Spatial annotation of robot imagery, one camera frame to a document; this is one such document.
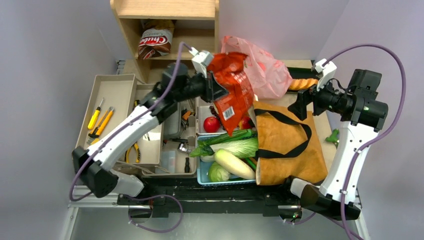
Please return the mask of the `white daikon radish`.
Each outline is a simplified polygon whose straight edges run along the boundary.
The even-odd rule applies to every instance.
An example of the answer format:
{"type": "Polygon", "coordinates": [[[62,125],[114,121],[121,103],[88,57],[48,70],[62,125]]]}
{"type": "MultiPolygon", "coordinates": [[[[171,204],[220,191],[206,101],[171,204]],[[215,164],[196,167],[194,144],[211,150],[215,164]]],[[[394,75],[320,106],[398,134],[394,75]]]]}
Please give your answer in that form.
{"type": "Polygon", "coordinates": [[[255,180],[256,174],[253,169],[231,152],[219,149],[214,153],[214,160],[229,173],[246,180],[255,180]]]}

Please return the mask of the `yellow screwdriver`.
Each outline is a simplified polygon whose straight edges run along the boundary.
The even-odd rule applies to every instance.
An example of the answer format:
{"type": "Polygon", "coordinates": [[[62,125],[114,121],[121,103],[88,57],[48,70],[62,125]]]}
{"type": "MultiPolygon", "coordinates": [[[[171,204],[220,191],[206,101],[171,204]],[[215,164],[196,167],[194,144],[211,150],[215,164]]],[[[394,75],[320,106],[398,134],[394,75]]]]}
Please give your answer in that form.
{"type": "Polygon", "coordinates": [[[92,114],[91,119],[90,119],[88,126],[87,126],[88,130],[92,130],[94,128],[94,126],[95,126],[95,124],[98,120],[99,114],[101,112],[101,107],[102,107],[102,104],[104,102],[104,99],[105,98],[103,97],[102,100],[100,101],[100,104],[97,106],[94,113],[92,114]]]}

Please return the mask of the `brown Trader Joe's bag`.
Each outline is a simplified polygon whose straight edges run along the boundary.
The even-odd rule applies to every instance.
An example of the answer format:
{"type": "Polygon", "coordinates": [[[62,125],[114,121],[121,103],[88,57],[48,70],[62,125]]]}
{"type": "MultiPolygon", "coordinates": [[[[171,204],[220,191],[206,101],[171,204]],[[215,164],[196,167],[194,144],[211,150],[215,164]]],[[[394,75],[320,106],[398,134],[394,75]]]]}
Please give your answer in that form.
{"type": "Polygon", "coordinates": [[[290,177],[312,184],[328,175],[313,113],[298,119],[285,106],[261,101],[253,103],[258,150],[256,184],[280,185],[290,177]]]}

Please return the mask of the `yellow handled pliers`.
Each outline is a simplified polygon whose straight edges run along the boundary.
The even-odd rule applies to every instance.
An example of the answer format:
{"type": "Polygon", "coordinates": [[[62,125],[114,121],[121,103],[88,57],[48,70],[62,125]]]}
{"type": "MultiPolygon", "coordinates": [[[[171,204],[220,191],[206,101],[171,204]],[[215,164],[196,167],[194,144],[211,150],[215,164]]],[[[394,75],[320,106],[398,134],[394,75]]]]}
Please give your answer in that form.
{"type": "Polygon", "coordinates": [[[130,146],[125,152],[124,161],[127,164],[130,164],[131,161],[134,161],[136,164],[141,161],[141,151],[137,142],[130,146]]]}

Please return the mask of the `golden baguette bread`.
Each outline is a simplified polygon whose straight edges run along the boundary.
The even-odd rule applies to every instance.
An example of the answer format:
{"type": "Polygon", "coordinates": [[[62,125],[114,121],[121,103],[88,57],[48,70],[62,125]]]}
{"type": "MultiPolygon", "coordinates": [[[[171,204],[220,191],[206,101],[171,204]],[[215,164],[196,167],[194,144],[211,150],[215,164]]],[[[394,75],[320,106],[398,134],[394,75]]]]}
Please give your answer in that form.
{"type": "Polygon", "coordinates": [[[316,85],[318,82],[319,80],[315,78],[293,79],[288,89],[291,91],[304,90],[316,85]]]}

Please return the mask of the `green cucumber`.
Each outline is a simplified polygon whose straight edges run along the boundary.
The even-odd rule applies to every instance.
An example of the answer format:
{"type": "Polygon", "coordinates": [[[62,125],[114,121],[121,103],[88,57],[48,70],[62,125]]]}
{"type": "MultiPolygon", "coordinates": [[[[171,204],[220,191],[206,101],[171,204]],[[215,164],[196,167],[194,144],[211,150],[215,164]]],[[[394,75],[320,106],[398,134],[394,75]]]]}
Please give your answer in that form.
{"type": "Polygon", "coordinates": [[[202,138],[202,139],[199,138],[197,143],[199,146],[210,146],[210,145],[215,145],[220,143],[241,140],[243,138],[252,137],[255,134],[256,132],[253,131],[252,129],[242,129],[242,130],[234,131],[232,135],[229,135],[228,133],[223,133],[213,137],[202,138]]]}

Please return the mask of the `black tray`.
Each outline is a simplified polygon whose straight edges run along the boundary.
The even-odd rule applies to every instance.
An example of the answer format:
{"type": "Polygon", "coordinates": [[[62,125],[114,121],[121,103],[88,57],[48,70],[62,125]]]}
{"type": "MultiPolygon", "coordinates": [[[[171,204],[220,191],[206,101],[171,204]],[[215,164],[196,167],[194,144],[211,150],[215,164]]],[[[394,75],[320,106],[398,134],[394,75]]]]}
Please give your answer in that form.
{"type": "Polygon", "coordinates": [[[310,68],[287,67],[287,69],[293,79],[319,79],[310,68]]]}

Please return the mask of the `small green plastic clip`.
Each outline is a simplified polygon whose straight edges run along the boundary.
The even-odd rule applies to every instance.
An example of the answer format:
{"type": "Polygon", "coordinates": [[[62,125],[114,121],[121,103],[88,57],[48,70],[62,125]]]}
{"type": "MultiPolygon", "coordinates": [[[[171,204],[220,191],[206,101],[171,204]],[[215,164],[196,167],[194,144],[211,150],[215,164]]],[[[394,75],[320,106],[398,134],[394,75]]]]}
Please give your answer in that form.
{"type": "Polygon", "coordinates": [[[328,143],[332,143],[335,146],[339,144],[339,133],[340,131],[336,128],[332,131],[331,135],[325,138],[325,141],[328,143]]]}

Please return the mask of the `red snack packet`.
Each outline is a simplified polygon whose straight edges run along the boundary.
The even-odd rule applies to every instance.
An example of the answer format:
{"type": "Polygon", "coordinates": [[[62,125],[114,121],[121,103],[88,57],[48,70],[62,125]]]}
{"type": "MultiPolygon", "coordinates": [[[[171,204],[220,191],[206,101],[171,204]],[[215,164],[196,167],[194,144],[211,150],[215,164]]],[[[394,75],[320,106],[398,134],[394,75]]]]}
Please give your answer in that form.
{"type": "Polygon", "coordinates": [[[226,132],[232,136],[253,105],[254,91],[244,71],[248,55],[241,52],[216,53],[207,67],[228,94],[213,102],[226,132]]]}

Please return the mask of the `orange hex key set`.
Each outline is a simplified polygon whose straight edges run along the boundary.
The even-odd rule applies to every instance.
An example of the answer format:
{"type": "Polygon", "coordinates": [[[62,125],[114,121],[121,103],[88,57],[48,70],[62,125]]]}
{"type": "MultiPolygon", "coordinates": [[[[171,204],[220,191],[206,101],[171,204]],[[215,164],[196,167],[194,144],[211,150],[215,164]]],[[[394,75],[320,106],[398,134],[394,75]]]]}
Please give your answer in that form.
{"type": "Polygon", "coordinates": [[[193,115],[194,115],[194,113],[190,110],[182,111],[181,112],[181,119],[184,120],[184,121],[188,121],[189,117],[193,116],[193,115]]]}

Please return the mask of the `blue perforated basket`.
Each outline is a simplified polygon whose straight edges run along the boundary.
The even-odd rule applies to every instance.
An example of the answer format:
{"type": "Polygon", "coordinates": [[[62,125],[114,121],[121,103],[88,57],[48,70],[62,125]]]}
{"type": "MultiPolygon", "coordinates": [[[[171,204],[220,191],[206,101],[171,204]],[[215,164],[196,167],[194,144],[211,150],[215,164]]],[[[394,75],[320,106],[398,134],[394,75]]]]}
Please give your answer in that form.
{"type": "Polygon", "coordinates": [[[199,157],[197,160],[197,182],[204,187],[216,187],[216,186],[229,186],[229,185],[242,185],[242,184],[255,184],[255,179],[242,179],[237,175],[231,174],[228,181],[212,182],[209,179],[209,168],[212,165],[211,162],[203,162],[199,157]]]}

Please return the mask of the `orange utility knife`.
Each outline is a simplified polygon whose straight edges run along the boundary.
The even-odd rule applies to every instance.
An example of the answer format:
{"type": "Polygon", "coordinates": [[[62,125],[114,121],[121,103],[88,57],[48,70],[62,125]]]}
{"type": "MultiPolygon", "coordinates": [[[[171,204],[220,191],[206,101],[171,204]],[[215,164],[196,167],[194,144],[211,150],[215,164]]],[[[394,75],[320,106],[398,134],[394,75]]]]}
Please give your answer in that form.
{"type": "Polygon", "coordinates": [[[100,122],[97,124],[97,126],[94,128],[94,130],[92,132],[90,132],[88,134],[88,136],[91,139],[96,139],[98,138],[104,131],[104,129],[106,128],[107,124],[109,123],[113,113],[114,113],[114,107],[110,106],[108,108],[108,110],[106,111],[106,113],[103,115],[103,117],[101,118],[100,122]]]}

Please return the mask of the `Chubs snack bag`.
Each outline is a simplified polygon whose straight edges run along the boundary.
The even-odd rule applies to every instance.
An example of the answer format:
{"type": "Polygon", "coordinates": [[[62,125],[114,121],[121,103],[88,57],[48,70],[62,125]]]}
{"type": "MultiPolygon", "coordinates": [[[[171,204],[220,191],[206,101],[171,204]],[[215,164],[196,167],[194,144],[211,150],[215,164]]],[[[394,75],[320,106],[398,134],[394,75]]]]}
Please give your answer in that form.
{"type": "Polygon", "coordinates": [[[146,60],[171,53],[175,22],[170,19],[148,19],[138,44],[138,59],[146,60]]]}

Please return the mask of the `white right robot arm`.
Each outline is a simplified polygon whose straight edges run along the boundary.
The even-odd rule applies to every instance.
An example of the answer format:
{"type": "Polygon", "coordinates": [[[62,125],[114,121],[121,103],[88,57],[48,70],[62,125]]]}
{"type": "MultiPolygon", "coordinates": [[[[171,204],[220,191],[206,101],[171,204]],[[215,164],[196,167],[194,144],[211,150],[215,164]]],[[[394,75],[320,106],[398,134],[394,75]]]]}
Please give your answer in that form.
{"type": "Polygon", "coordinates": [[[306,118],[310,103],[314,116],[325,111],[340,114],[339,142],[320,186],[293,178],[280,191],[284,202],[292,204],[300,198],[302,208],[333,220],[358,219],[361,210],[355,206],[357,182],[369,150],[360,147],[379,135],[389,109],[386,103],[376,100],[381,78],[380,73],[356,69],[344,92],[335,90],[331,81],[321,89],[315,84],[297,92],[288,110],[301,120],[306,118]]]}

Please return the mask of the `red yellow apple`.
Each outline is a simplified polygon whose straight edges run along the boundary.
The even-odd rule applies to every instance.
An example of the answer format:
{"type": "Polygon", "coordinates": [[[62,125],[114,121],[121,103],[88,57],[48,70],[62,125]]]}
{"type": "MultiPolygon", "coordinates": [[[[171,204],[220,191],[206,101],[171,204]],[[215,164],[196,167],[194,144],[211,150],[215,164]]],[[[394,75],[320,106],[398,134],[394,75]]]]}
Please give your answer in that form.
{"type": "Polygon", "coordinates": [[[244,116],[238,124],[238,128],[240,130],[252,129],[254,126],[255,125],[249,116],[244,116]]]}

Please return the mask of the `small black screwdriver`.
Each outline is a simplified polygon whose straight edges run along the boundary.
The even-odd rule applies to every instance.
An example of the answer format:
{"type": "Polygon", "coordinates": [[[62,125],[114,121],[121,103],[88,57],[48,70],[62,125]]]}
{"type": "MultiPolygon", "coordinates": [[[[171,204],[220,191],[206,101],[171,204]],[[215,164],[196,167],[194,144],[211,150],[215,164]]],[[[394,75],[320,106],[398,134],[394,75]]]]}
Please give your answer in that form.
{"type": "Polygon", "coordinates": [[[190,158],[189,157],[186,157],[185,158],[184,172],[185,173],[190,173],[191,172],[190,158]]]}

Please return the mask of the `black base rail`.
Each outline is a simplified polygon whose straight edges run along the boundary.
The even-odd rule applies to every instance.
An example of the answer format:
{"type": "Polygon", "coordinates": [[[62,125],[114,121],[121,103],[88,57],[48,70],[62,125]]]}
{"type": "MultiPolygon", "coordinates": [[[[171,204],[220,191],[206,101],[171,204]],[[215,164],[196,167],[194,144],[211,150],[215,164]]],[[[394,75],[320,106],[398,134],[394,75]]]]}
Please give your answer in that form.
{"type": "Polygon", "coordinates": [[[326,197],[312,195],[312,199],[301,200],[290,192],[291,179],[284,184],[258,186],[254,183],[204,186],[194,178],[144,178],[141,193],[130,199],[118,192],[118,205],[141,206],[153,200],[154,217],[167,217],[169,213],[203,214],[262,214],[264,217],[278,215],[290,219],[289,212],[300,212],[301,208],[340,221],[340,203],[326,197]]]}

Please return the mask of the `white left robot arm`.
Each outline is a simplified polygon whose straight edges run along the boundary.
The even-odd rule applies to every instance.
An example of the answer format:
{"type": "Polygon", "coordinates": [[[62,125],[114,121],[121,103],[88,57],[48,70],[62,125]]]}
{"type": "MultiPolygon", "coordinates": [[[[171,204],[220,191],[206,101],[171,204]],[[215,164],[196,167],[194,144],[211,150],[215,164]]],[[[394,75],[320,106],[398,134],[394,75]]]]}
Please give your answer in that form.
{"type": "Polygon", "coordinates": [[[122,155],[145,134],[162,124],[177,110],[179,102],[200,97],[215,102],[229,91],[218,82],[212,71],[189,76],[183,63],[172,63],[131,114],[98,142],[72,151],[76,173],[90,194],[103,198],[110,193],[128,195],[138,205],[146,203],[149,191],[134,175],[113,170],[122,155]]]}

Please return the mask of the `beige toolbox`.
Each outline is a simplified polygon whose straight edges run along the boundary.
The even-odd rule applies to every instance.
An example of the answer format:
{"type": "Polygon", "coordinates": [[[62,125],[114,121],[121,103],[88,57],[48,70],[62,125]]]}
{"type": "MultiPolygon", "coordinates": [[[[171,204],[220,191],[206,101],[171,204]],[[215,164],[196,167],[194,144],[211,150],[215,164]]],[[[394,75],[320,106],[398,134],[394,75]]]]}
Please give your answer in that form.
{"type": "Polygon", "coordinates": [[[187,150],[194,147],[193,128],[183,128],[181,110],[178,102],[170,117],[137,141],[140,158],[132,159],[131,163],[140,167],[145,176],[190,178],[195,175],[196,160],[191,157],[186,160],[187,150]]]}

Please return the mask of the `clear small parts box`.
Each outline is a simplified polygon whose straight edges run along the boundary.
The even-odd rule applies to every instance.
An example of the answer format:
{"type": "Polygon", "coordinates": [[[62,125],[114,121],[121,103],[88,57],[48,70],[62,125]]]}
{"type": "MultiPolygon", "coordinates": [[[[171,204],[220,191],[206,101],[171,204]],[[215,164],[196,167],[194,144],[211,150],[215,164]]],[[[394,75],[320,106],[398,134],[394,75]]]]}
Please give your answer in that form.
{"type": "Polygon", "coordinates": [[[176,151],[169,150],[161,153],[160,165],[169,173],[176,172],[176,151]]]}

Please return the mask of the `pink plastic grocery bag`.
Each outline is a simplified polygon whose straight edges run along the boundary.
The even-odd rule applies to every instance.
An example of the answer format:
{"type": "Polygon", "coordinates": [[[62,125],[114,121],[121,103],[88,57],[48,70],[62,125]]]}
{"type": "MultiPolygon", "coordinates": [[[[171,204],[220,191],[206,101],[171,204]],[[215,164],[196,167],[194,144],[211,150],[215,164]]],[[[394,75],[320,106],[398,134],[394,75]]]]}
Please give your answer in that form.
{"type": "Polygon", "coordinates": [[[225,36],[221,40],[221,52],[240,52],[247,55],[244,72],[259,99],[282,98],[293,81],[283,61],[248,40],[225,36]]]}

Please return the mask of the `green leafy vegetable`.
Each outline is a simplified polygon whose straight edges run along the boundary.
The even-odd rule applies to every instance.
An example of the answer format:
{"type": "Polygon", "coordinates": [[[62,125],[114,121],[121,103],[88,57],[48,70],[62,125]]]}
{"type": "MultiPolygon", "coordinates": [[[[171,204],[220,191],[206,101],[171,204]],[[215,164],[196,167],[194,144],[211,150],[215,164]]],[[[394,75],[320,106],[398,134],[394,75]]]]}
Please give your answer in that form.
{"type": "Polygon", "coordinates": [[[214,154],[214,150],[209,145],[202,145],[192,150],[189,156],[191,158],[195,158],[195,157],[212,156],[213,154],[214,154]]]}

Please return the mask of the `white perforated basket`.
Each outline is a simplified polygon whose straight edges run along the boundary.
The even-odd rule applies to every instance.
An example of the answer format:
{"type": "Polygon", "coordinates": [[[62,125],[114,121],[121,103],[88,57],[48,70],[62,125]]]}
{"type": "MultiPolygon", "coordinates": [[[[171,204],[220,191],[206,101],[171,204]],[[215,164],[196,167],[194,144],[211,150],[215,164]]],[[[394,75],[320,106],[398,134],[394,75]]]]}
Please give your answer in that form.
{"type": "Polygon", "coordinates": [[[195,99],[195,106],[196,106],[196,114],[195,114],[195,132],[198,136],[202,135],[218,135],[218,134],[224,134],[226,133],[225,130],[222,129],[222,126],[217,132],[206,132],[203,126],[203,123],[206,118],[213,117],[210,111],[211,104],[208,102],[203,101],[200,97],[197,97],[195,99]]]}

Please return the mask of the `grey plastic case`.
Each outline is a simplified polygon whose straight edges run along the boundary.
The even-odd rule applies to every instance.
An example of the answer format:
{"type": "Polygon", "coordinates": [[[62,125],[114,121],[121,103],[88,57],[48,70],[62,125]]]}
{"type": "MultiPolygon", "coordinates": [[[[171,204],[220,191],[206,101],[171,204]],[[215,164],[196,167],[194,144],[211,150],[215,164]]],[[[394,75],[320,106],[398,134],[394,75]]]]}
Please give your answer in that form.
{"type": "Polygon", "coordinates": [[[177,110],[163,122],[163,138],[176,139],[181,132],[181,111],[177,110]]]}

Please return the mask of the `green napa cabbage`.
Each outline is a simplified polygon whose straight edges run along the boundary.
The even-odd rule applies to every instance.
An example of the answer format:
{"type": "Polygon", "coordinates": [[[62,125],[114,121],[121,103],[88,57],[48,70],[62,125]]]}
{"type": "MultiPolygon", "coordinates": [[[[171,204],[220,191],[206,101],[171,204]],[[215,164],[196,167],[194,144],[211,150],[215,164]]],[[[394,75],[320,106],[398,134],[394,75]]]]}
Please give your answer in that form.
{"type": "Polygon", "coordinates": [[[216,152],[218,150],[226,150],[239,159],[253,158],[259,149],[259,141],[257,137],[234,140],[224,143],[211,145],[210,148],[216,152]]]}

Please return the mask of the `beige toolbox tray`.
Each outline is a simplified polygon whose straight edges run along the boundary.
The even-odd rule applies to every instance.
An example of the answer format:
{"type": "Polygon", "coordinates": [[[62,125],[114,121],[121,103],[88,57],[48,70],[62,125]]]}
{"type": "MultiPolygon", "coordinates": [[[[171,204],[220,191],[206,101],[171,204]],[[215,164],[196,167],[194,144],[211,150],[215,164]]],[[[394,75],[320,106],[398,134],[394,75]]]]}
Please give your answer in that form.
{"type": "Polygon", "coordinates": [[[88,134],[90,130],[88,130],[88,124],[102,98],[104,98],[104,102],[101,106],[98,121],[102,119],[109,107],[114,107],[114,112],[100,135],[101,138],[118,126],[132,112],[134,101],[142,100],[153,87],[153,84],[142,84],[134,74],[97,75],[93,83],[76,146],[83,148],[89,146],[88,134]]]}

